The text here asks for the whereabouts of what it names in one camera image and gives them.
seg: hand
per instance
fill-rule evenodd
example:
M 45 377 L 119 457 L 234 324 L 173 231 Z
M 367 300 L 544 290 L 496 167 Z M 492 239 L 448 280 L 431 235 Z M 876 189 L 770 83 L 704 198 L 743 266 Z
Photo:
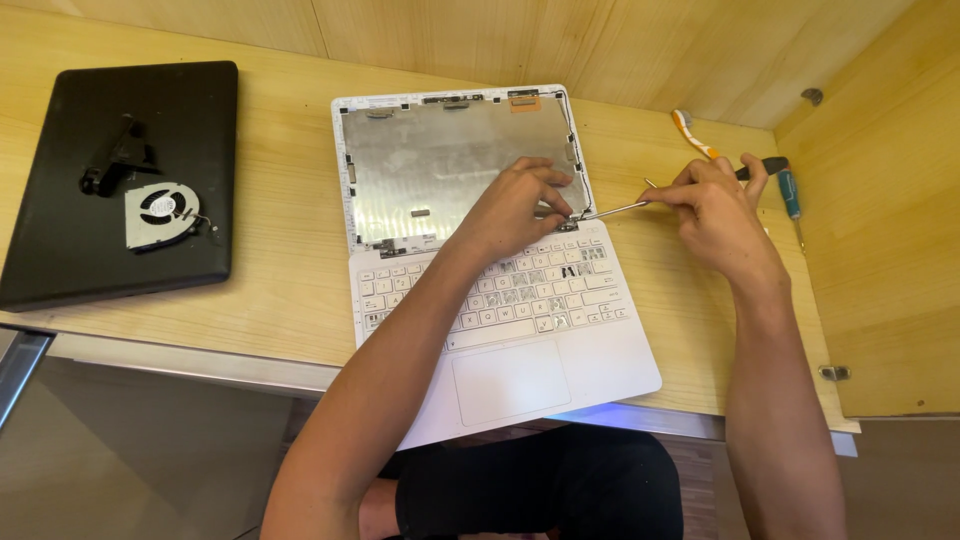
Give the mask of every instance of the hand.
M 790 278 L 780 254 L 756 218 L 767 184 L 763 161 L 744 154 L 750 170 L 744 188 L 727 158 L 694 160 L 669 187 L 647 189 L 638 201 L 667 203 L 680 217 L 680 238 L 694 256 L 718 270 L 734 290 L 786 291 Z
M 573 210 L 551 185 L 569 185 L 573 179 L 551 169 L 553 160 L 520 158 L 500 173 L 444 245 L 466 248 L 480 267 L 516 254 L 559 227 Z M 537 202 L 559 213 L 534 217 Z

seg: black laptop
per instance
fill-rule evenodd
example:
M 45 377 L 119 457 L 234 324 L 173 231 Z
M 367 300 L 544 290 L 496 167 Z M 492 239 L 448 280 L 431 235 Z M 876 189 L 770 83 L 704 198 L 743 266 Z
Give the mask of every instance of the black laptop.
M 230 273 L 237 67 L 59 74 L 0 277 L 25 311 Z

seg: blue screwdriver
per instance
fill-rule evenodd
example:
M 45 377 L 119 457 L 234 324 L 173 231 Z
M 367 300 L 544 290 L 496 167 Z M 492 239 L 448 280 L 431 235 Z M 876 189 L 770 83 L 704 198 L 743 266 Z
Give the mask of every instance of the blue screwdriver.
M 800 241 L 800 251 L 806 255 L 804 234 L 800 232 L 800 201 L 797 200 L 797 181 L 790 171 L 790 161 L 783 156 L 765 158 L 763 168 L 767 170 L 767 174 L 777 173 L 780 195 L 783 196 L 783 203 L 786 204 L 786 214 L 793 220 L 793 228 L 797 231 L 797 240 Z M 738 180 L 750 180 L 750 171 L 747 170 L 747 167 L 738 169 L 736 178 Z

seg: metal shielding plate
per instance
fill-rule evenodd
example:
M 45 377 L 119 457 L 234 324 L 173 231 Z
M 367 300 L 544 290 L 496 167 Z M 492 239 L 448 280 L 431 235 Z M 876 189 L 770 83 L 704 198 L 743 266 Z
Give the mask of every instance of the metal shielding plate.
M 522 156 L 553 159 L 554 168 L 574 178 L 560 188 L 574 213 L 589 209 L 568 152 L 571 130 L 561 100 L 540 100 L 540 110 L 527 112 L 511 112 L 507 99 L 485 99 L 457 109 L 411 104 L 345 114 L 356 234 L 364 242 L 430 233 L 446 239 L 497 174 Z M 418 210 L 430 212 L 413 217 Z

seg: black laptop lid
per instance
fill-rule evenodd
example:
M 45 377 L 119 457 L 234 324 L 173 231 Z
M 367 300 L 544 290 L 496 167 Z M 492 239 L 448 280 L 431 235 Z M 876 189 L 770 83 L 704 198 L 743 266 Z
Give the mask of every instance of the black laptop lid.
M 230 272 L 237 68 L 232 61 L 59 74 L 0 278 L 23 311 L 222 282 Z M 107 196 L 80 180 L 132 118 L 156 171 L 125 170 Z M 200 200 L 192 234 L 128 249 L 125 193 L 173 182 Z

